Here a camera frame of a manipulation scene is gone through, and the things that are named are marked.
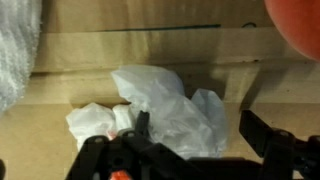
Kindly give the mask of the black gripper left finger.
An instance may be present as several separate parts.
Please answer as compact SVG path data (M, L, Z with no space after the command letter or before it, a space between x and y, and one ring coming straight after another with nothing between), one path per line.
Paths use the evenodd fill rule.
M191 180L194 166L161 143L147 139L150 115L141 111L133 130L115 139L87 138L66 180L111 180L123 171L131 180Z

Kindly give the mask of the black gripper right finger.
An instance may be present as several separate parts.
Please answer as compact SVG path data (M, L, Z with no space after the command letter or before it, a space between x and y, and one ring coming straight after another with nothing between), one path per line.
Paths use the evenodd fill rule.
M298 171L304 180L320 180L320 136L300 140L291 132L272 128L251 110L241 112L239 132L263 159L259 180L293 180Z

